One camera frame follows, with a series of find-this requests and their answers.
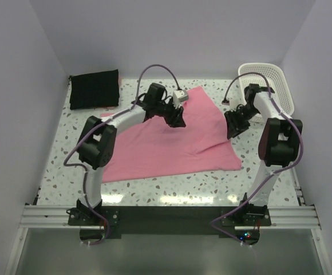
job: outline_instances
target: pink towel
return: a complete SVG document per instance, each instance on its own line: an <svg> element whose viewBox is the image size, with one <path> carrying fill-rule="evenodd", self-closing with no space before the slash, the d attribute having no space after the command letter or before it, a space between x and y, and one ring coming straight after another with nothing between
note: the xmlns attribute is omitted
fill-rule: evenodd
<svg viewBox="0 0 332 275"><path fill-rule="evenodd" d="M102 182L241 169L241 161L227 140L222 112L202 87L188 94L183 105L187 126L170 128L162 117L155 116L124 131L116 137Z"/></svg>

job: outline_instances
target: purple cable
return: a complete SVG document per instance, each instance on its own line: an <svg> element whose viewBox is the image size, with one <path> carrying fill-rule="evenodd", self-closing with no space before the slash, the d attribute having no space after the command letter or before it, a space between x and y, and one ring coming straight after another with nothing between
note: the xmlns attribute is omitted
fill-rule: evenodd
<svg viewBox="0 0 332 275"><path fill-rule="evenodd" d="M164 65L161 65L161 64L152 64L148 67L146 67L141 75L139 76L139 79L138 79L138 85L137 85L137 92L136 92L136 98L134 100L134 103L133 105L129 108L129 109L125 109L119 113L115 113L112 117L110 117L109 119L107 119L106 121L100 123L99 125L95 126L94 128L92 128L78 143L77 145L69 152L68 156L65 158L64 162L63 162L63 165L65 167L77 167L77 166L80 166L82 167L84 170L85 170L85 175L84 175L84 179L83 179L83 182L82 182L82 189L83 189L83 193L84 193L84 197L85 197L85 200L86 200L86 204L87 204L87 207L88 209L94 214L96 215L97 217L99 217L100 219L102 219L106 225L106 233L104 235L103 238L99 239L98 241L96 242L90 242L89 245L97 245L99 243L102 243L104 241L104 239L106 239L109 234L110 234L110 226L109 226L109 222L108 220L100 215L98 212L96 212L93 207L91 206L91 204L89 203L88 201L88 198L87 198L87 193L86 193L86 182L87 182L87 176L88 176L88 168L86 167L86 165L82 164L82 163L68 163L69 159L74 155L74 153L78 150L78 148L99 128L103 127L104 125L106 125L107 123L109 123L110 121L112 121L113 119L131 111L137 104L137 101L138 101L138 96L139 96L139 89L140 89L140 83L141 83L141 79L144 75L144 73L151 67L161 67L161 68L164 68L165 70L167 70L171 76L173 77L173 79L175 80L175 83L176 83L176 86L177 86L177 89L180 90L180 86L179 86L179 83L177 82L177 79L176 79L176 76L170 71L170 69L168 69L166 66Z"/></svg>
<svg viewBox="0 0 332 275"><path fill-rule="evenodd" d="M270 86L269 86L269 82L268 82L268 79L263 75L263 74L261 74L261 73L254 73L254 72L251 72L251 73L243 73L243 74L240 74L238 77L236 77L235 79L233 79L232 81L231 81L231 83L229 84L229 86L228 86L228 88L227 88L227 90L226 90L226 94L224 95L224 99L226 99L226 97L227 97L227 93L228 93L228 91L230 90L230 87L232 86L232 84L237 80L237 79L239 79L240 77L242 77L242 76L245 76L245 75L247 75L247 74L257 74L258 76L261 76L263 79L264 79L264 81L265 81L265 83L266 83L266 85L267 85L267 89L268 89L268 93L269 93L269 98L270 98L270 101L272 102L272 105L274 106L274 108L276 109L276 111L285 119L285 120L287 120L288 122L289 122L289 124L291 124L291 126L293 127L293 129L295 130L295 132L297 133L297 136L298 136L298 139L299 139L299 144L300 144L300 151L299 151L299 155L298 155L298 158L296 159L296 161L293 163L293 164L291 164L291 165L289 165L289 166L287 166L287 167L284 167L284 168L282 168L282 169L278 169L278 170L275 170L271 175L269 175L269 176L267 176L266 178L265 178L265 180L263 180L262 182L261 182L261 184L258 186L258 188L250 195L250 197L248 197L247 199L246 199L246 201L244 201L241 205L239 205L238 207L236 207L235 209L233 209L233 210L231 210L230 212L228 212L228 213L226 213L226 214L224 214L224 215L222 215L222 216L220 216L220 217L218 217L218 218L216 218L216 219L214 219L213 221L211 221L211 226L214 228L214 229L216 229L216 230L218 230L218 231L220 231L220 232L222 232L222 233L224 233L224 234L226 234L226 235L228 235L229 237L231 237L231 238L233 238L233 239L235 239L235 240L237 240L237 241L239 241L239 242L241 242L241 240L239 240L237 237L235 237L234 235L232 235L232 234L230 234L229 232L227 232L227 231L225 231L225 230L223 230L223 229L221 229L221 228L219 228L219 227L217 227L216 225L214 225L214 223L215 222L217 222L217 221L220 221L221 219L224 219L224 218L227 218L228 216L230 216L230 215L232 215L232 214L234 214L234 213L236 213L237 211L239 211L242 207L244 207L255 195L256 195L256 193L258 193L259 192L259 190L264 186L264 184L268 181L268 180L270 180L271 178L272 178L272 176L274 175L274 174L278 174L278 173L281 173L281 172L283 172L283 171L286 171L286 170L288 170L288 169L291 169L291 168L293 168L293 167L295 167L300 161L301 161L301 159L302 159L302 155L303 155L303 140L302 140L302 137L301 137L301 133L299 132L299 130L298 130L298 128L297 128L297 126L292 122L292 120L288 117L288 116L286 116L280 109L279 109L279 106L278 106L278 104L275 102L275 100L271 97L271 89L270 89Z"/></svg>

